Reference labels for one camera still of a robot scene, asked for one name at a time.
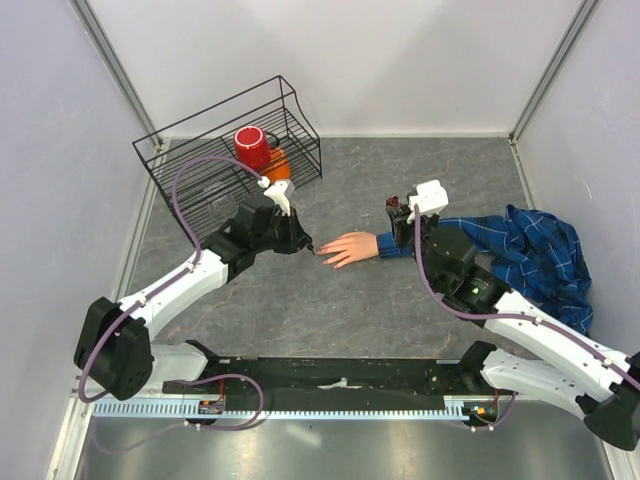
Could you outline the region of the red nail polish bottle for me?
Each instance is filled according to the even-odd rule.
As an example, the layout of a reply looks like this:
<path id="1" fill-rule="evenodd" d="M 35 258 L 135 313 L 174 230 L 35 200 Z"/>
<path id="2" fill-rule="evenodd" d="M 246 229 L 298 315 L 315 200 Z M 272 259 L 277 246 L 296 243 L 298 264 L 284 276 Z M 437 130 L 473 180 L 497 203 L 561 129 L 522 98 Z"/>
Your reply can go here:
<path id="1" fill-rule="evenodd" d="M 388 208 L 399 209 L 401 207 L 401 203 L 398 196 L 389 197 L 385 202 Z"/>

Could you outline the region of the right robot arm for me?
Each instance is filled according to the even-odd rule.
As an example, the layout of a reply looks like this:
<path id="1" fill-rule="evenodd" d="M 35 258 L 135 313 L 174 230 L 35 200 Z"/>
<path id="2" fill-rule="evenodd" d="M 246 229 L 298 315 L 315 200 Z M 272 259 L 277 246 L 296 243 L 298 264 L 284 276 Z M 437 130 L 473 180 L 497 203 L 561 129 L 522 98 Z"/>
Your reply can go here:
<path id="1" fill-rule="evenodd" d="M 579 418 L 609 445 L 639 444 L 639 357 L 599 344 L 563 325 L 476 261 L 465 234 L 438 224 L 444 200 L 390 197 L 393 240 L 412 251 L 428 295 L 447 313 L 524 347 L 525 360 L 476 343 L 463 356 L 458 381 L 467 392 L 509 390 Z"/>

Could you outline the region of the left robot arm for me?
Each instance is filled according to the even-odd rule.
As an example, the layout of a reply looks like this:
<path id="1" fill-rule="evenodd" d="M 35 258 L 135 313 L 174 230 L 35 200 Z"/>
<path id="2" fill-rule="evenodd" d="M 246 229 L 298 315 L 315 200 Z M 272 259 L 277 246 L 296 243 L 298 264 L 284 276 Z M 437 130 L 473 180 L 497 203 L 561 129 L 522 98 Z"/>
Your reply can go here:
<path id="1" fill-rule="evenodd" d="M 272 199 L 244 200 L 183 264 L 118 301 L 101 297 L 88 308 L 74 354 L 80 385 L 97 384 L 123 401 L 149 383 L 185 381 L 198 393 L 219 382 L 219 369 L 194 341 L 155 344 L 156 335 L 201 297 L 250 268 L 260 253 L 294 254 L 313 247 L 294 208 Z"/>

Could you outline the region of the mannequin hand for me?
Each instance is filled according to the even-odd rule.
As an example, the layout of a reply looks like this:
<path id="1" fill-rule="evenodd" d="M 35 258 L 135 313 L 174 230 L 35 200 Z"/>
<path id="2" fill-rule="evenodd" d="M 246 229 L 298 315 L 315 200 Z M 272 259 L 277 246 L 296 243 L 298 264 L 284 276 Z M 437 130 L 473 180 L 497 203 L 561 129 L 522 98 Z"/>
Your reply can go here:
<path id="1" fill-rule="evenodd" d="M 321 246 L 318 254 L 325 257 L 325 265 L 340 269 L 378 256 L 377 237 L 367 232 L 348 232 Z"/>

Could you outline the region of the orange cup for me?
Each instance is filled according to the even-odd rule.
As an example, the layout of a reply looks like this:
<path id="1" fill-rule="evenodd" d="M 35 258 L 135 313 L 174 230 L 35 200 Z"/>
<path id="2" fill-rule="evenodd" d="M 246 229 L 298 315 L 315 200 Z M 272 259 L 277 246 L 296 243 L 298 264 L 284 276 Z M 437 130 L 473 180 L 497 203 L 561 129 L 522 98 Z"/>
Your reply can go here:
<path id="1" fill-rule="evenodd" d="M 261 175 L 267 177 L 271 183 L 291 179 L 288 157 L 282 148 L 273 148 L 270 150 L 270 161 L 261 170 Z"/>

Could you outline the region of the clear glass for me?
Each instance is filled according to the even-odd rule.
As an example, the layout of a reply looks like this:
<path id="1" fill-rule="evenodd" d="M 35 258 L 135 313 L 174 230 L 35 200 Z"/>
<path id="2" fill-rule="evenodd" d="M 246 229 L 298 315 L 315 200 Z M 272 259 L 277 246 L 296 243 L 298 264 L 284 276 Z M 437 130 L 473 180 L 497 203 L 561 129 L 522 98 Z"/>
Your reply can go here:
<path id="1" fill-rule="evenodd" d="M 237 201 L 230 189 L 221 182 L 205 186 L 202 191 L 202 201 L 210 219 L 216 225 L 224 223 L 236 214 Z"/>

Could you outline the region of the red cup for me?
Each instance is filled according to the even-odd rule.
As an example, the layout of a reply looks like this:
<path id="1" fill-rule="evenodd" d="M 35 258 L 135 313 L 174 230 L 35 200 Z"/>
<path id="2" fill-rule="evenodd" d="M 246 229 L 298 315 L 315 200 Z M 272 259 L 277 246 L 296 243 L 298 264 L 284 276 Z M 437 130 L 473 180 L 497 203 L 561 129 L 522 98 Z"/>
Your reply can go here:
<path id="1" fill-rule="evenodd" d="M 238 160 L 253 170 L 263 170 L 271 161 L 266 132 L 257 126 L 238 129 L 234 134 L 234 146 Z"/>

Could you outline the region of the blue plaid shirt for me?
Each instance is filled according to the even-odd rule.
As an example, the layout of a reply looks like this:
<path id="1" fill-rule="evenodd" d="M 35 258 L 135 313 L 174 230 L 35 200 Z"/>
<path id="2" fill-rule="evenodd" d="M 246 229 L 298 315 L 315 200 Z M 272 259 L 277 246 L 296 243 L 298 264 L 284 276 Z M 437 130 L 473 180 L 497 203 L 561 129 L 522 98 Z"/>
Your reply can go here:
<path id="1" fill-rule="evenodd" d="M 502 216 L 448 217 L 439 224 L 462 229 L 478 252 L 493 257 L 494 276 L 556 320 L 590 335 L 592 280 L 572 225 L 511 204 Z"/>

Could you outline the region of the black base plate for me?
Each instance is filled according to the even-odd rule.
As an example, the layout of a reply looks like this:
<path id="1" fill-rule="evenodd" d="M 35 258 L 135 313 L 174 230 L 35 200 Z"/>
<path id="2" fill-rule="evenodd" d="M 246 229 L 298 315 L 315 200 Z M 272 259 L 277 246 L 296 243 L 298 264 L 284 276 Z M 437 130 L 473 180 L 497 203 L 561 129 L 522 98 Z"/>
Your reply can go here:
<path id="1" fill-rule="evenodd" d="M 255 380 L 268 412 L 441 410 L 446 396 L 495 395 L 479 374 L 435 359 L 215 358 L 201 377 L 222 374 Z"/>

